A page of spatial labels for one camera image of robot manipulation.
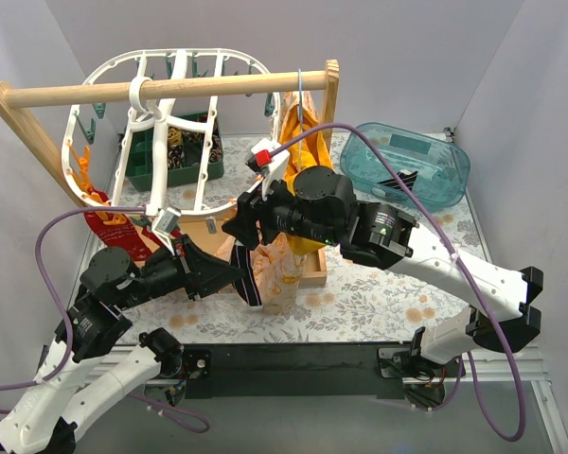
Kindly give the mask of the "black white striped sock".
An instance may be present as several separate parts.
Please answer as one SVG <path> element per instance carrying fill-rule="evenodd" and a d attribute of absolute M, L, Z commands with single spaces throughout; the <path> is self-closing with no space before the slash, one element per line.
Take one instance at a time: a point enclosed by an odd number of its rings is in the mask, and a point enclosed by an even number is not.
<path fill-rule="evenodd" d="M 399 181 L 401 181 L 409 190 L 412 190 L 417 180 L 417 175 L 417 171 L 410 172 L 403 169 L 397 173 L 396 178 L 380 181 L 378 182 L 378 185 L 381 187 L 389 188 L 391 190 L 401 191 L 401 186 L 399 185 Z"/>

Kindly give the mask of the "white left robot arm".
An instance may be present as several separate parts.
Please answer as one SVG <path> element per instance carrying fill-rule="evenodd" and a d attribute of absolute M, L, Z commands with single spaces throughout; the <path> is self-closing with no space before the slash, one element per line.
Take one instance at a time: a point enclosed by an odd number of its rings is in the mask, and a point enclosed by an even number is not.
<path fill-rule="evenodd" d="M 178 289 L 206 297 L 240 280 L 241 268 L 198 248 L 188 236 L 156 250 L 139 268 L 119 247 L 90 260 L 76 302 L 41 364 L 35 383 L 0 420 L 0 451 L 71 453 L 97 419 L 149 379 L 178 376 L 183 346 L 166 329 L 142 333 L 131 353 L 93 383 L 86 378 L 132 327 L 123 312 Z"/>

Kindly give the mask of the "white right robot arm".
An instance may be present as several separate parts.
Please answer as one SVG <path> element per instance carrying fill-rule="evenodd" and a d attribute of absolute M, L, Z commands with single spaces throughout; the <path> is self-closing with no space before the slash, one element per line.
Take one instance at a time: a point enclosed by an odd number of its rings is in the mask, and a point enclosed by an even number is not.
<path fill-rule="evenodd" d="M 431 375 L 452 359 L 482 347 L 521 351 L 541 332 L 532 306 L 543 273 L 499 268 L 443 241 L 407 213 L 357 199 L 352 181 L 326 166 L 303 170 L 289 188 L 263 183 L 242 193 L 222 228 L 249 250 L 280 234 L 337 246 L 355 264 L 408 275 L 463 300 L 467 308 L 434 328 L 421 327 L 410 346 L 387 358 L 401 376 Z"/>

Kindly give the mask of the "white orange patterned cloth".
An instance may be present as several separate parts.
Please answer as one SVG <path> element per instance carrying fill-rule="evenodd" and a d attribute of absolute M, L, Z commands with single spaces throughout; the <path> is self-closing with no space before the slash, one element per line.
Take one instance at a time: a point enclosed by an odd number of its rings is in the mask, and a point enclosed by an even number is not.
<path fill-rule="evenodd" d="M 228 236 L 217 250 L 217 257 L 229 261 L 235 238 Z M 278 314 L 294 303 L 296 292 L 306 268 L 308 254 L 292 252 L 286 234 L 278 235 L 266 246 L 250 251 L 251 263 L 262 308 Z"/>

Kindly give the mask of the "wooden clothes rack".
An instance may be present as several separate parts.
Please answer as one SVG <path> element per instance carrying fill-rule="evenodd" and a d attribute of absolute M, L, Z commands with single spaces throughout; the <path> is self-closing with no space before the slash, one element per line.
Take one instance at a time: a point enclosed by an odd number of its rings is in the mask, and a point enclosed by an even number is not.
<path fill-rule="evenodd" d="M 217 102 L 221 96 L 273 94 L 279 96 L 293 89 L 323 91 L 322 118 L 333 119 L 340 80 L 339 63 L 328 60 L 322 71 L 301 73 L 270 73 L 258 63 L 257 73 L 238 76 L 222 74 L 225 59 L 236 57 L 249 61 L 249 56 L 228 49 L 205 49 L 200 56 L 212 56 L 215 70 L 212 77 L 188 78 L 188 61 L 196 52 L 184 49 L 165 50 L 163 56 L 172 57 L 175 64 L 170 79 L 153 80 L 145 76 L 147 59 L 157 51 L 139 50 L 106 62 L 82 85 L 14 89 L 0 81 L 0 117 L 21 142 L 48 171 L 51 177 L 77 205 L 79 212 L 134 213 L 156 217 L 165 210 L 167 190 L 166 134 L 170 127 L 209 134 L 213 131 L 217 115 Z M 210 99 L 208 118 L 204 123 L 190 122 L 171 115 L 175 99 L 207 96 Z M 117 207 L 91 199 L 79 188 L 69 165 L 69 139 L 72 131 L 64 134 L 60 147 L 49 138 L 40 121 L 33 115 L 37 107 L 68 105 L 71 108 L 69 123 L 74 124 L 82 104 L 106 104 L 127 101 L 131 105 L 125 134 L 154 128 L 158 139 L 153 149 L 153 175 L 151 201 L 137 209 Z"/>

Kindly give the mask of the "red christmas sock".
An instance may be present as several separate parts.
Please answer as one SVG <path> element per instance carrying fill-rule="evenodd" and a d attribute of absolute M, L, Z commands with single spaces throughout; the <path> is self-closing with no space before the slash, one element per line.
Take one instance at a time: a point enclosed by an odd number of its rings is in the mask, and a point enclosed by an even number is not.
<path fill-rule="evenodd" d="M 121 213 L 96 211 L 83 214 L 91 231 L 107 246 L 124 249 L 135 262 L 143 262 L 151 250 L 129 219 Z"/>

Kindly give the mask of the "yellow garment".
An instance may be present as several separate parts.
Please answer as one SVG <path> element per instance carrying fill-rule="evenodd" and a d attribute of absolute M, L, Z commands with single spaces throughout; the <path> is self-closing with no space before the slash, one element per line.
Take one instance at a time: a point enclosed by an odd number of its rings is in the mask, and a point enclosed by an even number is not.
<path fill-rule="evenodd" d="M 287 92 L 281 101 L 282 115 L 279 121 L 280 134 L 278 142 L 285 144 L 299 134 L 297 119 L 298 93 Z M 319 114 L 315 108 L 311 93 L 304 91 L 304 131 L 321 124 Z M 294 144 L 290 150 L 290 159 L 284 181 L 289 191 L 293 192 L 293 181 L 297 174 L 298 145 Z M 328 145 L 321 131 L 312 134 L 303 140 L 303 170 L 311 166 L 327 166 L 333 169 L 330 160 Z M 286 234 L 288 244 L 296 255 L 313 253 L 324 247 L 322 243 L 311 241 L 297 236 Z"/>

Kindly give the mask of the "green compartment organizer box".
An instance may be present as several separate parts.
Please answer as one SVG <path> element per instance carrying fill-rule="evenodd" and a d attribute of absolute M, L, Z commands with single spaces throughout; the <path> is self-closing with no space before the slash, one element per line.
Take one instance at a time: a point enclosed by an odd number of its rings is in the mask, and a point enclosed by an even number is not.
<path fill-rule="evenodd" d="M 153 129 L 135 132 L 125 172 L 137 191 L 151 190 Z M 222 141 L 218 121 L 213 124 L 211 149 L 208 152 L 207 179 L 219 179 L 224 174 Z M 167 140 L 167 187 L 196 183 L 204 149 L 204 134 L 169 127 Z"/>

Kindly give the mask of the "teal transparent plastic bin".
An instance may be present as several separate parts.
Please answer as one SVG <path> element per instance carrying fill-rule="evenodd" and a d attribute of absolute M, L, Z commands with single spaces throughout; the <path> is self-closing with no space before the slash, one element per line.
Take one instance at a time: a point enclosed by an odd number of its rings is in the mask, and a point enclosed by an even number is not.
<path fill-rule="evenodd" d="M 457 145 L 417 132 L 368 122 L 358 127 L 431 212 L 456 205 L 466 193 L 470 158 Z M 342 173 L 355 189 L 388 203 L 414 204 L 371 149 L 356 134 L 340 155 Z"/>

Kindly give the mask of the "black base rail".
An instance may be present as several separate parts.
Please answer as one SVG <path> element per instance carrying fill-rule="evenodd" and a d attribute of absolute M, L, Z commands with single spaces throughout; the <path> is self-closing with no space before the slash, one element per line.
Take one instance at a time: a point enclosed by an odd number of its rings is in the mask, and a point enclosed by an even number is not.
<path fill-rule="evenodd" d="M 177 405 L 216 397 L 369 395 L 402 399 L 413 384 L 443 401 L 443 381 L 465 374 L 458 360 L 401 369 L 407 342 L 188 344 L 182 369 L 150 381 L 145 395 Z"/>

